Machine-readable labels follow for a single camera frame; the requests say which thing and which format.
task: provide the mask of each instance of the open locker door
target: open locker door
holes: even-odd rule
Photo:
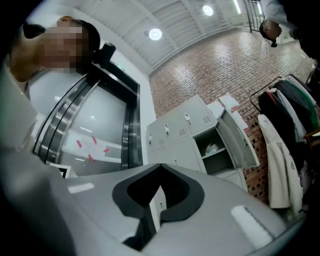
[[[245,131],[240,128],[233,114],[225,109],[216,127],[220,132],[236,168],[251,168],[259,165],[259,160]]]

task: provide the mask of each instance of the ceiling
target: ceiling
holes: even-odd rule
[[[244,10],[243,0],[237,1]],[[147,75],[185,47],[230,29],[245,18],[238,14],[234,0],[62,0],[61,4],[85,13],[115,33],[146,62]],[[205,15],[203,5],[213,8],[212,16]],[[162,31],[160,40],[148,37],[153,28]]]

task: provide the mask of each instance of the person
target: person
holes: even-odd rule
[[[280,25],[289,28],[291,31],[297,29],[296,25],[289,22],[284,6],[278,0],[261,0],[264,21],[259,27],[261,35],[272,42],[271,47],[277,47],[277,37],[282,33]]]
[[[42,69],[68,70],[91,62],[100,47],[100,35],[90,23],[61,17],[57,27],[46,30],[36,24],[25,23],[13,40],[6,65],[29,96],[28,80]]]
[[[310,57],[320,60],[320,47],[315,33],[318,24],[317,1],[261,0],[265,19],[259,31],[261,35],[276,47],[276,39],[282,29],[280,25],[290,29],[290,35],[300,42],[301,49]]]
[[[91,63],[99,51],[97,29],[64,16],[56,27],[24,24],[0,68],[0,147],[31,151],[38,112],[28,81],[42,69],[70,72]]]

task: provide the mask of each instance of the gray machine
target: gray machine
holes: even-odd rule
[[[53,255],[270,255],[290,229],[269,207],[214,176],[169,164],[63,179],[30,153],[0,154],[3,231],[16,251]],[[167,210],[154,233],[149,203],[162,187]],[[272,241],[256,250],[231,215],[245,206]]]

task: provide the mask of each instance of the black jacket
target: black jacket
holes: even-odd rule
[[[294,122],[287,109],[278,97],[270,92],[261,94],[258,102],[262,114],[271,121],[288,148],[296,168],[300,170],[304,165],[304,157],[301,154],[300,144],[296,143]]]
[[[282,94],[290,102],[306,132],[313,132],[315,129],[311,121],[312,114],[311,110],[309,109],[308,102],[302,98],[297,90],[295,90],[292,85],[288,84],[287,81],[278,81],[275,83],[274,88],[277,88],[280,92],[282,92]]]

